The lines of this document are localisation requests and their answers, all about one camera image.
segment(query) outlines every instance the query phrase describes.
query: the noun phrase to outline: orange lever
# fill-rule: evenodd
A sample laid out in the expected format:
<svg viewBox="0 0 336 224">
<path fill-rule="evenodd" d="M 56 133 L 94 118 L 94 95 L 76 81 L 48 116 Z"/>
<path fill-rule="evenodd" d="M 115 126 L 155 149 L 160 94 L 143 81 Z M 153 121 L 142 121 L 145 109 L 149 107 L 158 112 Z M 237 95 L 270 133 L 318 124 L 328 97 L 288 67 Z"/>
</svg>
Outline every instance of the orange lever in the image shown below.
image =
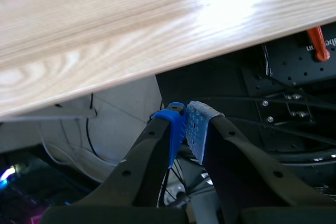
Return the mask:
<svg viewBox="0 0 336 224">
<path fill-rule="evenodd" d="M 307 30 L 309 38 L 315 47 L 316 54 L 315 57 L 318 61 L 327 61 L 330 58 L 330 53 L 325 47 L 324 37 L 321 27 L 314 27 Z"/>
</svg>

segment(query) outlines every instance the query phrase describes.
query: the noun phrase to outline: bolt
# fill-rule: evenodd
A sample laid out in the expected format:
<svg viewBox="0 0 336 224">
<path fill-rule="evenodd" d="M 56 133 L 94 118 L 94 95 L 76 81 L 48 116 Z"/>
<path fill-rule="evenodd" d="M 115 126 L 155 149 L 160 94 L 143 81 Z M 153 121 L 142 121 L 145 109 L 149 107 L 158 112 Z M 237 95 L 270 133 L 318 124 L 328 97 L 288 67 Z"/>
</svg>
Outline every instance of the bolt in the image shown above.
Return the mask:
<svg viewBox="0 0 336 224">
<path fill-rule="evenodd" d="M 274 118 L 272 116 L 267 117 L 267 122 L 272 123 L 274 121 Z"/>
<path fill-rule="evenodd" d="M 302 96 L 299 95 L 299 94 L 294 94 L 294 95 L 292 95 L 292 97 L 293 97 L 293 99 L 298 100 L 298 99 L 300 99 Z"/>
</svg>

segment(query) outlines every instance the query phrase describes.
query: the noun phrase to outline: light wood grain surface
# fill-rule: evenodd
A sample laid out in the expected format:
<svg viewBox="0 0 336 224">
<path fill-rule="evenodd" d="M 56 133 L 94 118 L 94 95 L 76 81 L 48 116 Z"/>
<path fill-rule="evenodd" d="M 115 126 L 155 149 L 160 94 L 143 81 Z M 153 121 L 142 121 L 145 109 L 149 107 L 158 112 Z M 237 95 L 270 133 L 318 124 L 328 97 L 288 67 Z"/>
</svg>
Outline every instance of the light wood grain surface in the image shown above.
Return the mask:
<svg viewBox="0 0 336 224">
<path fill-rule="evenodd" d="M 334 20 L 335 0 L 0 0 L 0 116 Z"/>
</svg>

